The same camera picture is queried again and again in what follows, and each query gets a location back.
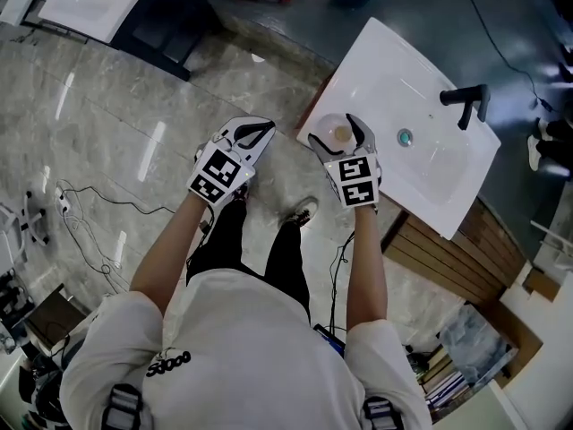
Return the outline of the white chair base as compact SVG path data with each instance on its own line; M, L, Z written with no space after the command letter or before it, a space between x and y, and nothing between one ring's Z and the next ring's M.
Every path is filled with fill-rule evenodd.
M0 276L27 262L32 245L49 245L46 219L47 210L38 203L32 182L13 198L0 188Z

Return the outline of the black faucet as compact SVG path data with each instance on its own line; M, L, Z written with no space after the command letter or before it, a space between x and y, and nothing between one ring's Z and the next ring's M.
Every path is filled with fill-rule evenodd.
M479 103L477 118L482 123L485 122L487 109L491 99L490 89L486 84L479 84L473 87L456 90L443 90L440 93L440 103L443 106L463 104L463 112L458 120L458 128L465 131L469 125L472 109L475 102Z

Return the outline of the small clear cup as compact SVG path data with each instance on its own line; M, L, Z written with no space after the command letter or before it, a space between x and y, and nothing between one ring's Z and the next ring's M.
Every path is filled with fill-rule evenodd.
M344 114L327 114L316 124L314 134L331 150L350 153L356 140L350 122Z

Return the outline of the person's right leg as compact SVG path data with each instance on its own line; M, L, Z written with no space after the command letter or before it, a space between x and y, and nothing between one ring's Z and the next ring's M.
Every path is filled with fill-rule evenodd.
M279 229L267 260L264 281L298 302L310 316L310 292L303 270L301 229L293 220Z

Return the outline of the white ceramic sink basin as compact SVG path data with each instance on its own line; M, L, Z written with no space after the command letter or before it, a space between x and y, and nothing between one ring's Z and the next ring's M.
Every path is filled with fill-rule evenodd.
M462 104L443 106L455 85L386 25L371 18L346 53L297 135L301 144L327 114L355 115L375 135L380 191L440 236L451 239L468 213L500 147L472 114L458 128ZM397 134L409 129L413 143Z

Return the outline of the person's right forearm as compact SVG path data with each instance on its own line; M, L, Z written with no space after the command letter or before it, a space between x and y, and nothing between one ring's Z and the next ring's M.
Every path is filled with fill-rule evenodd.
M355 239L346 302L346 328L385 320L388 287L381 238L372 206L355 208Z

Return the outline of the person's leg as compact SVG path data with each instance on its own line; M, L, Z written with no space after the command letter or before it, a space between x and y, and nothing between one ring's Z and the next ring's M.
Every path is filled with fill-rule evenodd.
M198 247L190 257L186 283L189 283L196 274L215 269L251 272L242 263L243 226L246 215L246 200L243 198L234 198L221 210L207 242Z
M303 270L301 229L293 220L279 229L267 260L264 281L298 302L310 316L310 292Z

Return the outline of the clear plastic bag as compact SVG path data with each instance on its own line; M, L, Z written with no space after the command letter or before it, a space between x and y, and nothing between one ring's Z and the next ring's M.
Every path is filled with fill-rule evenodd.
M448 319L439 340L467 384L476 390L491 381L519 351L471 304L460 306Z

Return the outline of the person's left leg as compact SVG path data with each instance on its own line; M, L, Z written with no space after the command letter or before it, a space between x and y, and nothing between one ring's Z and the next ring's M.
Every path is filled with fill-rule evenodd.
M251 272L242 263L243 226L246 215L246 200L243 198L234 198L221 210L207 242L198 247L190 257L186 283L189 283L196 274L215 269Z

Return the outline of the person's left forearm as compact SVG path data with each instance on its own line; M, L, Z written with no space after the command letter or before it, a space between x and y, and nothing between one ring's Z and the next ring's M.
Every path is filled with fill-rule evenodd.
M189 192L134 273L130 290L146 296L165 314L207 203Z

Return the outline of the person's white t-shirt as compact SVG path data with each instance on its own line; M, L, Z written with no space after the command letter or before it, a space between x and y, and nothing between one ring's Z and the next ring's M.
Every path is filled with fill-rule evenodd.
M432 430L390 322L355 326L338 353L292 297L233 270L196 275L183 303L169 342L142 293L101 306L60 387L73 430L100 430L120 383L141 392L152 430L371 430L371 397L388 400L406 430Z

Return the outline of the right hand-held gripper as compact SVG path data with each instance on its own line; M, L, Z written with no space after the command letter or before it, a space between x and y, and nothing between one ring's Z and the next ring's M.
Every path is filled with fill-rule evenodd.
M308 143L329 175L333 190L345 209L374 205L379 201L381 169L375 135L359 117L346 113L356 146L354 156L331 150L318 136L309 133Z

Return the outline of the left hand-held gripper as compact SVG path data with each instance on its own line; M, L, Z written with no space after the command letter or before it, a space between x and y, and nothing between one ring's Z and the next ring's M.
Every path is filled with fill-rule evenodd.
M187 189L210 206L220 205L255 176L254 164L276 132L275 123L260 116L230 119L198 150Z

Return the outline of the wooden slatted vanity cabinet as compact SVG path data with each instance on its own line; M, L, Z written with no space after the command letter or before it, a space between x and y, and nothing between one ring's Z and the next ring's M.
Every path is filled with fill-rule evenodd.
M447 240L405 209L381 240L385 257L478 306L501 298L526 257L492 211L476 198Z

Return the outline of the blue black waist device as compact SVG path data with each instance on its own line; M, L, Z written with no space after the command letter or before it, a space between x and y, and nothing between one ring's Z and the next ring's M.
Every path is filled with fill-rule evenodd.
M332 334L329 330L318 323L315 324L312 328L318 332L341 357L344 356L346 347L344 341L339 339L336 335Z

